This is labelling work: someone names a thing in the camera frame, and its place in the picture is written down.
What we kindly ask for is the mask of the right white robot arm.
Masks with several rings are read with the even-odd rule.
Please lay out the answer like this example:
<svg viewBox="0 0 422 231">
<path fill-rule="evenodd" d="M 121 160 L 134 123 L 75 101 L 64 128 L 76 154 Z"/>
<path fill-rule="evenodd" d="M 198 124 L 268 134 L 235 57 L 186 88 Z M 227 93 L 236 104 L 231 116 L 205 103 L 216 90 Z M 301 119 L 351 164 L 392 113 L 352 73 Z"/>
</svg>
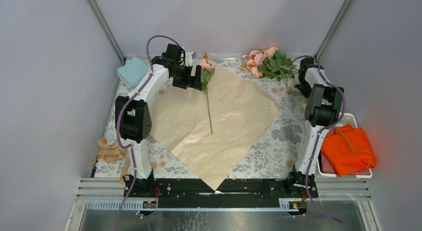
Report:
<svg viewBox="0 0 422 231">
<path fill-rule="evenodd" d="M 305 141 L 285 184 L 287 194 L 292 197 L 316 186 L 315 173 L 323 140 L 329 129 L 341 121 L 345 109 L 344 88 L 334 85 L 326 77 L 319 60 L 307 55 L 299 59 L 295 87 L 308 102 L 304 114 Z"/>
</svg>

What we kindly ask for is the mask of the pink fake rose stem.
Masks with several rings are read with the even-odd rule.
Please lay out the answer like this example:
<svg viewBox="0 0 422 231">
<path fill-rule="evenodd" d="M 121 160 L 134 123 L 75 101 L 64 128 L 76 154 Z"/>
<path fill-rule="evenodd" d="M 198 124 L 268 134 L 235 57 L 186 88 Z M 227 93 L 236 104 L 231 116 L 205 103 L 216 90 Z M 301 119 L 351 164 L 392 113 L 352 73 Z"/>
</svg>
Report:
<svg viewBox="0 0 422 231">
<path fill-rule="evenodd" d="M 202 91 L 206 95 L 210 131 L 211 131 L 211 135 L 213 135 L 212 121 L 211 121 L 211 110 L 210 110 L 210 99 L 209 99 L 209 83 L 210 83 L 210 81 L 211 81 L 211 79 L 212 79 L 212 77 L 215 73 L 215 68 L 212 67 L 211 61 L 209 59 L 209 55 L 207 53 L 203 54 L 203 58 L 200 60 L 199 66 L 201 67 Z"/>
</svg>

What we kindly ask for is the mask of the peach wrapping paper sheet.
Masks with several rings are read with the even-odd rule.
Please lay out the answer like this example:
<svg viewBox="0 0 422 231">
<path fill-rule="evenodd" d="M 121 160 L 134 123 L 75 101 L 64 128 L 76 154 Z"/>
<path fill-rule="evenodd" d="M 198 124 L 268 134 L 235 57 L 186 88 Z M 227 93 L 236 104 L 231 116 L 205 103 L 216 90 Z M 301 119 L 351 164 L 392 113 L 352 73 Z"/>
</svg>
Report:
<svg viewBox="0 0 422 231">
<path fill-rule="evenodd" d="M 208 93 L 170 88 L 151 106 L 151 136 L 216 190 L 278 115 L 278 103 L 217 63 Z"/>
</svg>

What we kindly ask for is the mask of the pile of fake flowers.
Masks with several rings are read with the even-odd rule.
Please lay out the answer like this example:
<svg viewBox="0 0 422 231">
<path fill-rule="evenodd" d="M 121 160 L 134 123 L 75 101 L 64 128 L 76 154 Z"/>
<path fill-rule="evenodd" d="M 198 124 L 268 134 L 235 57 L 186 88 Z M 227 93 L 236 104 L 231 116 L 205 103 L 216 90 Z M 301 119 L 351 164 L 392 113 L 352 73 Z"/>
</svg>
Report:
<svg viewBox="0 0 422 231">
<path fill-rule="evenodd" d="M 281 81 L 292 78 L 297 72 L 297 66 L 286 52 L 281 52 L 277 47 L 256 49 L 249 54 L 242 55 L 245 63 L 240 65 L 241 70 L 247 70 L 254 78 L 269 78 Z"/>
</svg>

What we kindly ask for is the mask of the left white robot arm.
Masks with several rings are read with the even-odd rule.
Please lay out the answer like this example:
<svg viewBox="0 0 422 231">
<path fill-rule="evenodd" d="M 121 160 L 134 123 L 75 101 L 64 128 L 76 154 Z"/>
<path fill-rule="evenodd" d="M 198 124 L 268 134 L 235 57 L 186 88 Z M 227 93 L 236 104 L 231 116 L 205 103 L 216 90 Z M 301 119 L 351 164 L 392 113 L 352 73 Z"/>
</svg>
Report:
<svg viewBox="0 0 422 231">
<path fill-rule="evenodd" d="M 162 55 L 152 58 L 152 67 L 127 96 L 115 100 L 115 130 L 118 144 L 126 148 L 133 170 L 124 175 L 128 184 L 136 183 L 135 190 L 144 197 L 154 192 L 153 169 L 149 163 L 147 138 L 152 130 L 149 103 L 161 86 L 172 79 L 172 86 L 202 91 L 201 68 L 193 66 L 194 51 L 168 44 Z"/>
</svg>

